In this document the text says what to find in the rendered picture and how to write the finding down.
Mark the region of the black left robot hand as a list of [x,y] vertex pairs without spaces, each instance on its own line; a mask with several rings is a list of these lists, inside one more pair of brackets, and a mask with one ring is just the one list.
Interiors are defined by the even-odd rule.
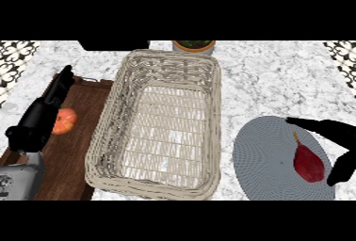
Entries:
[[9,148],[13,152],[37,153],[43,149],[74,82],[72,66],[66,65],[44,95],[31,103],[19,123],[6,130]]

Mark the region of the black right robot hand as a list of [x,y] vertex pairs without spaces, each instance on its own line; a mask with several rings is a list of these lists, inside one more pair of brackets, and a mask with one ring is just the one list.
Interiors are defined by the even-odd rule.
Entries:
[[318,133],[347,149],[347,152],[337,158],[326,184],[334,186],[337,183],[347,182],[356,171],[356,126],[335,120],[307,120],[288,117],[285,121]]

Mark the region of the round grey placemat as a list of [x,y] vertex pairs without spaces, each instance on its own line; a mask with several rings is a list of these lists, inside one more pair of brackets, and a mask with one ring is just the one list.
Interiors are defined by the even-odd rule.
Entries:
[[335,199],[335,188],[326,180],[309,183],[297,174],[294,134],[320,158],[325,175],[331,172],[326,153],[310,133],[276,116],[253,119],[239,130],[232,151],[238,182],[251,201]]

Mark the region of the pale wicker basket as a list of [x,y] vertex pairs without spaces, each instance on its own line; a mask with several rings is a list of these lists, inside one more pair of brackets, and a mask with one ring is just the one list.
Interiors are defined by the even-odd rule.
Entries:
[[220,120],[216,58],[131,51],[92,135],[86,183],[146,199],[208,200],[222,176]]

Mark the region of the brown wooden tray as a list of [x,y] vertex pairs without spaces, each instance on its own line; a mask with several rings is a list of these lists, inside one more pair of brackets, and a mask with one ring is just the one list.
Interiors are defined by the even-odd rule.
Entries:
[[65,135],[52,135],[43,148],[44,177],[37,201],[89,201],[93,187],[84,181],[84,156],[112,86],[111,80],[86,81],[74,76],[62,108],[72,108],[78,121]]

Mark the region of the black appliance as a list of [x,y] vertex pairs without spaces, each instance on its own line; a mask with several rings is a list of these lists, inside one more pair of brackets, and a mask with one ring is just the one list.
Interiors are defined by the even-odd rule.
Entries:
[[81,40],[80,44],[86,51],[131,51],[149,48],[146,40]]

